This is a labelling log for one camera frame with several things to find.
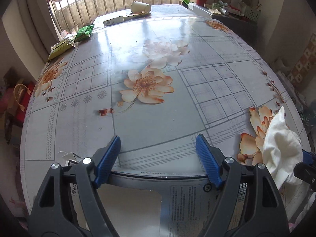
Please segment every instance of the white cloth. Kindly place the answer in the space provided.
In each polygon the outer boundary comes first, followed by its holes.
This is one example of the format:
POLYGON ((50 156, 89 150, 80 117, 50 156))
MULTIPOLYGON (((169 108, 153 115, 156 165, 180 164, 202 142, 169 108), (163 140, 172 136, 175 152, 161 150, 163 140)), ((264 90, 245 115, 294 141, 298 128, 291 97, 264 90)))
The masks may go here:
POLYGON ((284 182, 301 184, 293 175, 295 165, 303 161, 301 140, 285 123, 284 107, 271 120, 263 143, 263 163, 278 189, 284 182))

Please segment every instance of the table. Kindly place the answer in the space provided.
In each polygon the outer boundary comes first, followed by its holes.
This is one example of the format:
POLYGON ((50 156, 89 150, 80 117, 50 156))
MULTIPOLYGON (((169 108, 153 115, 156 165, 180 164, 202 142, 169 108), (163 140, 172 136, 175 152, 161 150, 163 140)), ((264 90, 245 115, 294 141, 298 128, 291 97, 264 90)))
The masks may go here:
MULTIPOLYGON (((105 203, 110 196, 116 199, 109 209, 118 216, 113 222, 118 232, 142 236, 136 230, 131 233, 130 226, 119 226, 120 216, 135 209, 122 196, 132 193, 127 199, 138 199, 143 204, 138 207, 147 213, 142 220, 150 221, 140 229, 152 226, 146 234, 195 236, 217 195, 195 153, 195 138, 203 134, 225 156, 236 158, 241 134, 255 136, 249 108, 280 108, 281 101, 267 85, 271 81, 283 97, 288 126, 310 151, 291 98, 254 49, 220 23, 209 25, 206 18, 185 14, 180 5, 168 6, 167 15, 155 16, 155 8, 150 18, 98 28, 40 77, 21 140, 21 178, 29 212, 49 166, 62 163, 60 151, 92 156, 117 134, 122 149, 110 183, 146 190, 107 187, 101 195, 105 203)), ((280 190, 288 218, 307 188, 305 183, 285 184, 280 190)))

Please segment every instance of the plaid pattern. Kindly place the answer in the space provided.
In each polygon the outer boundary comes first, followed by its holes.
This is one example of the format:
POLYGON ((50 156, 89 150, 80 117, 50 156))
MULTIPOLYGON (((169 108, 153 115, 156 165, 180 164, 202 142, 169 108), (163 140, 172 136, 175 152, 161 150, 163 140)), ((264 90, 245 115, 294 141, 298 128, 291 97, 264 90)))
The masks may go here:
POLYGON ((179 73, 206 127, 241 115, 244 109, 253 106, 228 65, 200 66, 179 73))
POLYGON ((244 90, 241 84, 238 82, 237 78, 235 77, 227 78, 224 81, 232 93, 236 93, 236 92, 240 92, 244 90))
POLYGON ((214 67, 200 69, 208 82, 222 79, 214 67))
POLYGON ((183 74, 190 86, 206 82, 202 73, 198 69, 184 71, 183 74))
POLYGON ((227 116, 241 111, 241 108, 233 95, 224 96, 222 98, 219 98, 218 100, 221 103, 227 116))
POLYGON ((208 123, 226 117, 226 114, 217 99, 203 102, 200 106, 208 123))
POLYGON ((233 73, 225 65, 215 67, 219 75, 224 79, 228 77, 234 77, 233 73))
POLYGON ((250 98, 248 97, 245 91, 235 93, 234 96, 236 100, 238 101, 242 110, 245 110, 247 108, 254 106, 253 102, 250 100, 250 98))
POLYGON ((215 93, 217 98, 232 94, 230 89, 225 84, 224 80, 210 82, 210 86, 213 89, 213 92, 215 93))
POLYGON ((199 84, 191 87, 198 103, 215 99, 216 96, 208 83, 199 84))
POLYGON ((295 67, 288 75, 288 79, 294 87, 298 87, 303 79, 308 75, 311 68, 316 64, 316 34, 313 33, 309 43, 302 55, 298 60, 295 67))

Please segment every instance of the green snack bag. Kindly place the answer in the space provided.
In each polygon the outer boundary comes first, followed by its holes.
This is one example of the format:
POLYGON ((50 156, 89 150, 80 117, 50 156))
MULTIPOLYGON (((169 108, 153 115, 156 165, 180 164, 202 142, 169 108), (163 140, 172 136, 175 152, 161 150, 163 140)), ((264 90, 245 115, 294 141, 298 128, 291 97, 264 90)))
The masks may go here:
POLYGON ((80 42, 84 39, 87 39, 91 36, 91 32, 94 28, 94 24, 82 27, 78 30, 78 33, 75 37, 75 42, 80 42))

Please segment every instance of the flower print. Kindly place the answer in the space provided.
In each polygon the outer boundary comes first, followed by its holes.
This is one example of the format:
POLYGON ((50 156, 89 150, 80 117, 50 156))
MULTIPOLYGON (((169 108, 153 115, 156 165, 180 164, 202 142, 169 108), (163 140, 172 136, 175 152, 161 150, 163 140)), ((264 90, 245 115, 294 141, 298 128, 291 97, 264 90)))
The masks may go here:
POLYGON ((53 80, 56 79, 63 71, 63 67, 67 65, 67 61, 61 62, 63 57, 58 58, 55 62, 49 64, 45 71, 40 75, 35 88, 34 97, 39 97, 39 95, 52 87, 53 80))
POLYGON ((173 87, 169 86, 173 79, 165 76, 160 69, 147 66, 141 73, 137 70, 130 70, 128 78, 124 84, 128 90, 122 90, 122 100, 124 102, 135 102, 136 98, 146 104, 158 104, 164 102, 161 97, 165 93, 174 92, 173 87))
POLYGON ((272 110, 267 106, 259 107, 258 112, 255 108, 249 108, 250 123, 256 133, 256 137, 242 133, 240 142, 240 153, 237 155, 239 162, 245 164, 247 159, 252 159, 252 165, 262 163, 262 151, 265 135, 271 120, 273 119, 272 110))
POLYGON ((146 62, 148 66, 156 69, 163 69, 167 64, 178 66, 182 59, 180 55, 190 52, 188 43, 182 40, 175 42, 169 39, 147 40, 141 51, 133 56, 134 62, 146 62))

